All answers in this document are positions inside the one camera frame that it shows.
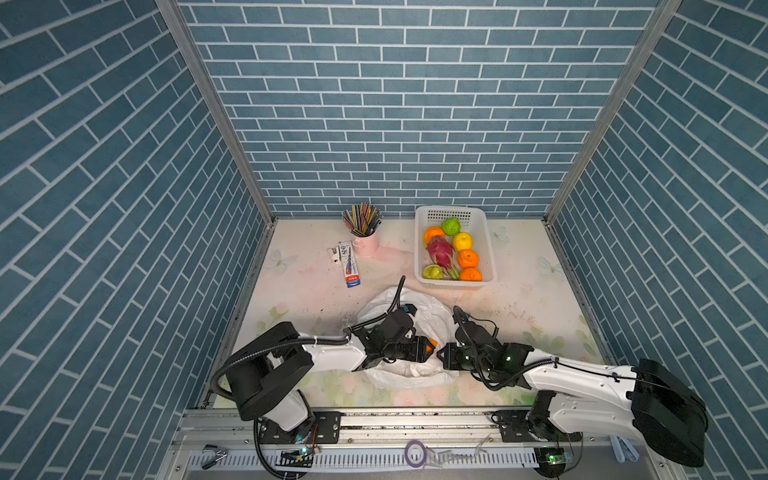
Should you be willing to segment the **small white eraser box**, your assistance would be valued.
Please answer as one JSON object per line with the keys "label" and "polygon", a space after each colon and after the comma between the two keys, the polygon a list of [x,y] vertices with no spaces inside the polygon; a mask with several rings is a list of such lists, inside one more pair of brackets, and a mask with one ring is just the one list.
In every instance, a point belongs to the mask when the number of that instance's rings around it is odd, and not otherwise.
{"label": "small white eraser box", "polygon": [[340,262],[340,254],[339,249],[337,247],[332,247],[328,249],[331,261],[333,263],[339,263]]}

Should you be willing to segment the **colored pencils bundle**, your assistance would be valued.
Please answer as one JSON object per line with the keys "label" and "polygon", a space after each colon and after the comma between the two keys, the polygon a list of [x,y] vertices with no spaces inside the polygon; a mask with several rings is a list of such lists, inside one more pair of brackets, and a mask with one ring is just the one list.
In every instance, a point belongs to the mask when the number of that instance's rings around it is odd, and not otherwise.
{"label": "colored pencils bundle", "polygon": [[360,203],[343,211],[342,219],[355,237],[364,238],[376,232],[382,220],[382,212],[370,203]]}

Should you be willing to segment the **white plastic bag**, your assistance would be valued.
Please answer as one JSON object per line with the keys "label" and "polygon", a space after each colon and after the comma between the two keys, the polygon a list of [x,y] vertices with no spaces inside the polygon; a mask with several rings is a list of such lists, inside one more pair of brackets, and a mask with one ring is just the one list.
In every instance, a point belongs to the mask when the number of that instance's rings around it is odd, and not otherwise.
{"label": "white plastic bag", "polygon": [[381,361],[365,371],[378,388],[415,390],[442,387],[454,383],[459,374],[444,368],[438,351],[453,340],[455,328],[447,306],[431,295],[404,288],[398,307],[408,310],[412,327],[390,349],[390,363]]}

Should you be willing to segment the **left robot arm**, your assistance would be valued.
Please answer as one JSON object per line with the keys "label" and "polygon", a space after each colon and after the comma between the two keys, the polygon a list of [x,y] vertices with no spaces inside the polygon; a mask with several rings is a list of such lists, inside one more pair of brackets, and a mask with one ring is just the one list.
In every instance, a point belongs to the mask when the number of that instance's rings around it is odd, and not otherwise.
{"label": "left robot arm", "polygon": [[268,329],[233,353],[213,374],[210,390],[235,403],[240,419],[256,427],[276,427],[291,442],[305,439],[315,416],[298,384],[308,374],[329,370],[357,372],[380,363],[424,363],[438,342],[418,335],[418,309],[401,302],[401,279],[389,307],[344,329],[337,337],[299,333],[289,321]]}

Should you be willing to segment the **large orange fruit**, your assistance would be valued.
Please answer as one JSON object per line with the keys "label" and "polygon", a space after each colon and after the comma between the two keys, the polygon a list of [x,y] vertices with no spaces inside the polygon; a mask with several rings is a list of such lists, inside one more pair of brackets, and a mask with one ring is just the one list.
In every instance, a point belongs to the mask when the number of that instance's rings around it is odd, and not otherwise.
{"label": "large orange fruit", "polygon": [[468,282],[482,282],[483,275],[477,268],[469,267],[460,272],[459,279]]}

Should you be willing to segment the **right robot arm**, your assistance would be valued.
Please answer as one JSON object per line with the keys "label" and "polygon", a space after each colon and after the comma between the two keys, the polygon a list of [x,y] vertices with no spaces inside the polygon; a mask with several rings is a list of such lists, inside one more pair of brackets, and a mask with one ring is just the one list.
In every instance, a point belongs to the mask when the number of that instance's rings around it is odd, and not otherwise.
{"label": "right robot arm", "polygon": [[528,344],[503,343],[460,307],[453,319],[455,339],[437,353],[444,369],[468,372],[490,391],[533,391],[526,423],[535,438],[596,433],[639,439],[677,464],[703,466],[705,402],[659,362],[616,366],[562,358]]}

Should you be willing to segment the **white plastic basket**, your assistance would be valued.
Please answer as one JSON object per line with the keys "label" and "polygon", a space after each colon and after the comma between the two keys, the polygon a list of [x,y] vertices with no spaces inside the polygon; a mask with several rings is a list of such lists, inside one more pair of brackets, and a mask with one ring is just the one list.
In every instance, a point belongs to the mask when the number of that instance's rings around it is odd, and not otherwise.
{"label": "white plastic basket", "polygon": [[415,212],[414,268],[428,287],[479,289],[499,279],[485,213],[421,206]]}

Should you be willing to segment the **pink pencil cup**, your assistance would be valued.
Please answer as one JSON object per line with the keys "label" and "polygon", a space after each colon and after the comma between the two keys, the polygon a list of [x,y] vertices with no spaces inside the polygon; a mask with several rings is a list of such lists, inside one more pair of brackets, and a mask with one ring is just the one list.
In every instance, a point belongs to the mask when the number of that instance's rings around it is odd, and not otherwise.
{"label": "pink pencil cup", "polygon": [[357,257],[369,258],[379,250],[379,238],[376,232],[363,237],[355,237],[352,248]]}

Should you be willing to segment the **pink dragon fruit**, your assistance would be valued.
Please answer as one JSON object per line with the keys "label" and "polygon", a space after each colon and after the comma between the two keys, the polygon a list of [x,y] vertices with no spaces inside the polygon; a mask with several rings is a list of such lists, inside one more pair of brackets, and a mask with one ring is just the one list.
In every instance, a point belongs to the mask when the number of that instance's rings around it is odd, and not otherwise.
{"label": "pink dragon fruit", "polygon": [[450,242],[442,236],[435,236],[427,244],[426,250],[432,260],[430,268],[439,268],[444,279],[459,279],[459,269],[454,261],[454,248]]}

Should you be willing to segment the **metal clip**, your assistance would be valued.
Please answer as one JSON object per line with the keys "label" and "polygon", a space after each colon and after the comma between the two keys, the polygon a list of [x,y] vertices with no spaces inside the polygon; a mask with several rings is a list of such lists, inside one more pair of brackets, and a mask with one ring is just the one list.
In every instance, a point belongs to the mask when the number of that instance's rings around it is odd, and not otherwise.
{"label": "metal clip", "polygon": [[209,470],[214,466],[219,465],[229,455],[227,448],[213,444],[206,444],[202,449],[202,453],[209,455],[208,458],[201,461],[202,470]]}

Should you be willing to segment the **purple tape roll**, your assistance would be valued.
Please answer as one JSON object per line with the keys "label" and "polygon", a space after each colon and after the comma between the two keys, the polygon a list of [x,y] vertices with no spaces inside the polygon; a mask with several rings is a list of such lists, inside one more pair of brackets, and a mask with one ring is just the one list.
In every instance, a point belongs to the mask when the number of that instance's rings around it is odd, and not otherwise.
{"label": "purple tape roll", "polygon": [[404,449],[404,459],[410,468],[423,468],[428,461],[427,447],[419,440],[411,440]]}

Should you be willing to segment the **yellow lemon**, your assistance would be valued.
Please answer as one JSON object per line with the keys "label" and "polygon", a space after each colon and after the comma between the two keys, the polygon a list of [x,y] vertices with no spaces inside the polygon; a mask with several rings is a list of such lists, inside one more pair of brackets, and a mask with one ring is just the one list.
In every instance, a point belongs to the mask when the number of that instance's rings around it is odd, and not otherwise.
{"label": "yellow lemon", "polygon": [[472,250],[473,238],[469,233],[461,232],[452,238],[452,245],[456,251]]}

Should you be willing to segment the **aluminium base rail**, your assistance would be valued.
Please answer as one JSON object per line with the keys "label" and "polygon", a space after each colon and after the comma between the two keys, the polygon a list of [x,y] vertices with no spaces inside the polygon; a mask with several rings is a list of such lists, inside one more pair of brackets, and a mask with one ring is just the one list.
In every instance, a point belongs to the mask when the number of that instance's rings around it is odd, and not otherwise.
{"label": "aluminium base rail", "polygon": [[[646,449],[600,435],[543,441],[528,430],[525,407],[321,408],[308,436],[292,443],[274,426],[244,422],[234,409],[187,410],[159,469],[160,479],[227,478],[265,465],[305,479],[325,474],[414,474],[520,470],[534,478],[595,478],[611,467],[637,467],[653,479],[682,479],[683,469]],[[427,464],[410,468],[411,440],[428,449]],[[206,444],[229,455],[209,470]]]}

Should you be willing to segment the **toothpaste box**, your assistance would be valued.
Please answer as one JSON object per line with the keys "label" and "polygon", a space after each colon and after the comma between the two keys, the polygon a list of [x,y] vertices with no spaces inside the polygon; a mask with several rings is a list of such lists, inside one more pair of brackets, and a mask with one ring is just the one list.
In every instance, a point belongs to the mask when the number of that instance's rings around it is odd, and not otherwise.
{"label": "toothpaste box", "polygon": [[348,288],[360,285],[360,275],[353,252],[352,243],[349,241],[338,244],[340,262],[343,268],[344,280]]}

